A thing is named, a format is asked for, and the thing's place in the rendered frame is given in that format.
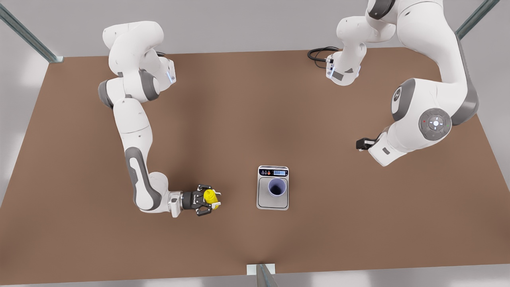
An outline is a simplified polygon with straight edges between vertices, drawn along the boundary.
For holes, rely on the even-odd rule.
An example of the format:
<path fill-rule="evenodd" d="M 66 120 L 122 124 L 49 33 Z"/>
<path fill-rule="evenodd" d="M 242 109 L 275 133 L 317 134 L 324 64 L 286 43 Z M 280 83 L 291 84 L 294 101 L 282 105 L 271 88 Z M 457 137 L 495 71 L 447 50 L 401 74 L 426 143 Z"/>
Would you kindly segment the pale purple cup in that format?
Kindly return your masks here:
<path fill-rule="evenodd" d="M 282 178 L 273 178 L 268 183 L 269 194 L 272 197 L 283 196 L 287 189 L 286 180 Z"/>

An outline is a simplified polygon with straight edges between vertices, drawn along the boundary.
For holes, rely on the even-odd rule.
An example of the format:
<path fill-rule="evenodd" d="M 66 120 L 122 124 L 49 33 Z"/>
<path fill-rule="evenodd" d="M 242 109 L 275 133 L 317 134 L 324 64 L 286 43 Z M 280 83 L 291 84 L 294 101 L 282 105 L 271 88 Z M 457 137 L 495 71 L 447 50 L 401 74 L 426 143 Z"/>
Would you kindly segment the grey digital kitchen scale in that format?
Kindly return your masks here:
<path fill-rule="evenodd" d="M 268 183 L 273 178 L 286 180 L 286 192 L 283 196 L 272 197 Z M 287 210 L 289 206 L 289 170 L 285 166 L 261 165 L 257 168 L 257 208 L 264 210 Z"/>

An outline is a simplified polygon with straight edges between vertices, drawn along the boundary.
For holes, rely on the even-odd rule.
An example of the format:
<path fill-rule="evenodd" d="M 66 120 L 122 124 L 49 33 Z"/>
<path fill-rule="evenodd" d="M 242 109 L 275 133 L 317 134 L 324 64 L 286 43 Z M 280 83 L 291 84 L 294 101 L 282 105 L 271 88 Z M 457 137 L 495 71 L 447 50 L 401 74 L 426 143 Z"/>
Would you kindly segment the silver frame post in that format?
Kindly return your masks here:
<path fill-rule="evenodd" d="M 483 0 L 477 9 L 455 31 L 457 38 L 463 39 L 500 0 Z"/>
<path fill-rule="evenodd" d="M 253 264 L 246 266 L 247 275 L 255 275 L 257 287 L 279 287 L 275 278 L 275 264 Z"/>
<path fill-rule="evenodd" d="M 24 24 L 22 24 L 4 5 L 0 4 L 0 20 L 15 31 L 30 47 L 49 63 L 62 63 L 63 56 L 56 56 Z"/>

